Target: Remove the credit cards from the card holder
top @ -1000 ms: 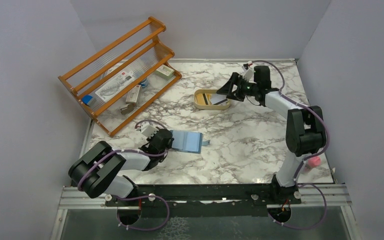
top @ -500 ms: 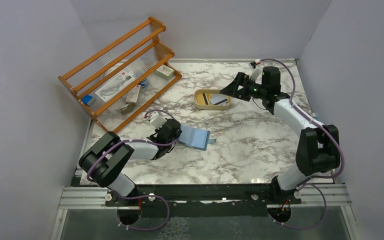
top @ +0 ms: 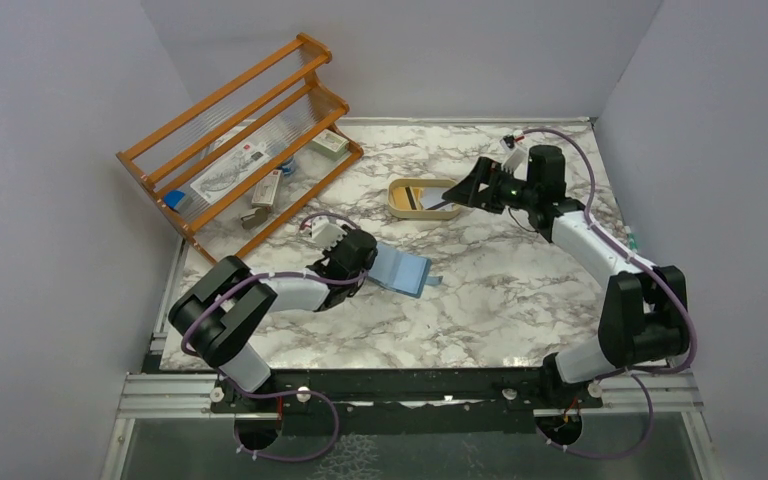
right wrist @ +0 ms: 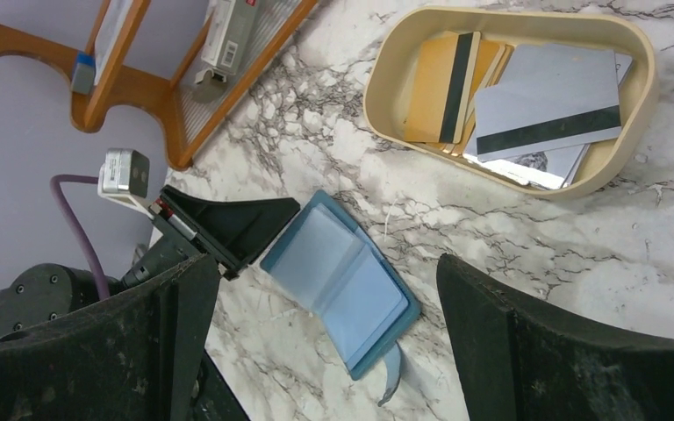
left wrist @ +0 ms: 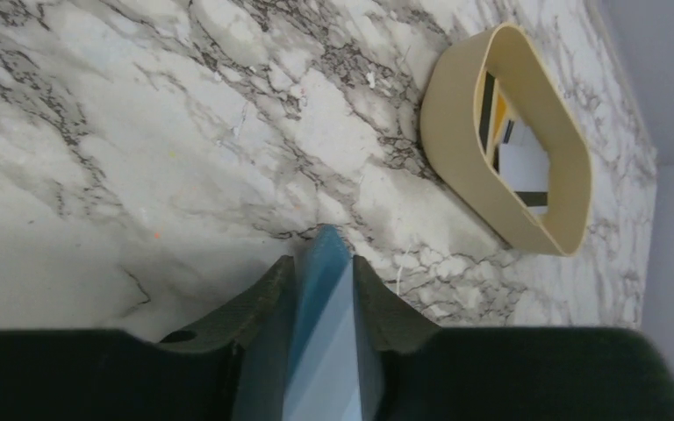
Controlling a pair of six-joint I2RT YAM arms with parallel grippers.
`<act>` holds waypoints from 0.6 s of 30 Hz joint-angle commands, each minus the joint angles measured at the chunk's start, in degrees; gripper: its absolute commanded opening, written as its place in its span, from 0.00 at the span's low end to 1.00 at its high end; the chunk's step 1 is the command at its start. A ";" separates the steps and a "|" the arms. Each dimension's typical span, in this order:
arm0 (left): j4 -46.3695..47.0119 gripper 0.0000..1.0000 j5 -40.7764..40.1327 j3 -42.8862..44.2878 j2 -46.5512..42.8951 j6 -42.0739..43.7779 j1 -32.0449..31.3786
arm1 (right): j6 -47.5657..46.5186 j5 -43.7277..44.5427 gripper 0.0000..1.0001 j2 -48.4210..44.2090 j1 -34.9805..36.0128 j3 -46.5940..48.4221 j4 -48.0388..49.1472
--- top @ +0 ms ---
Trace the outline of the white card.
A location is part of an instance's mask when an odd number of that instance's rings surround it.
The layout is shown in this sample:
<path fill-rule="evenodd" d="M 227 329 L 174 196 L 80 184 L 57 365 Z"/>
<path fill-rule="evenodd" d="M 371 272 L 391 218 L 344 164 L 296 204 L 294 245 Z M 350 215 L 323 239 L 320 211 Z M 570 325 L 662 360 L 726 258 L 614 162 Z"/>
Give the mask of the white card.
<path fill-rule="evenodd" d="M 457 205 L 443 199 L 444 190 L 424 190 L 420 195 L 420 205 L 425 211 L 453 211 Z"/>

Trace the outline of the blue leather card holder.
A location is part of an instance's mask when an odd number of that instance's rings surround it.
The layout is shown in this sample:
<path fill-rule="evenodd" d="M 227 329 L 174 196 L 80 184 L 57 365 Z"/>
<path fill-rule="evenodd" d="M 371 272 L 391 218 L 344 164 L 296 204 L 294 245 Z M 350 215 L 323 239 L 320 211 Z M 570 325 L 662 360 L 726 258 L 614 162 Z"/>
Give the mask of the blue leather card holder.
<path fill-rule="evenodd" d="M 441 276 L 430 274 L 432 260 L 379 242 L 368 279 L 380 287 L 420 298 L 425 287 L 442 284 Z"/>

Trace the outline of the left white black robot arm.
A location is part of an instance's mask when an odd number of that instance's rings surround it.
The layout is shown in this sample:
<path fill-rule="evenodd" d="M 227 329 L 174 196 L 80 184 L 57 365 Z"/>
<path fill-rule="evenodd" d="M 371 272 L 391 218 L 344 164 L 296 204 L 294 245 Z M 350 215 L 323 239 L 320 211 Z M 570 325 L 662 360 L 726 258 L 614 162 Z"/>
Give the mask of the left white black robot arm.
<path fill-rule="evenodd" d="M 272 369 L 250 345 L 262 320 L 283 311 L 327 311 L 363 285 L 377 241 L 360 229 L 342 233 L 298 271 L 257 273 L 239 257 L 225 257 L 171 307 L 167 318 L 182 336 L 182 351 L 230 379 L 248 409 L 262 410 L 274 397 Z"/>

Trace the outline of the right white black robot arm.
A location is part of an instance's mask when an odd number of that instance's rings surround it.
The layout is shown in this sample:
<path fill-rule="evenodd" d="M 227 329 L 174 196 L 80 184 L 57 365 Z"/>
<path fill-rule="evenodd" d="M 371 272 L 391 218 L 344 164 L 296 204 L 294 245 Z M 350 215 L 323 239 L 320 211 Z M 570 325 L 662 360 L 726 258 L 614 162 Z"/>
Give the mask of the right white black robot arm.
<path fill-rule="evenodd" d="M 691 329 L 683 273 L 636 256 L 596 224 L 584 203 L 567 195 L 560 148 L 515 148 L 511 157 L 527 160 L 525 178 L 516 178 L 509 164 L 481 157 L 443 200 L 495 214 L 525 211 L 530 226 L 577 260 L 604 291 L 595 336 L 545 359 L 548 373 L 536 383 L 539 398 L 560 407 L 576 395 L 577 384 L 687 353 Z"/>

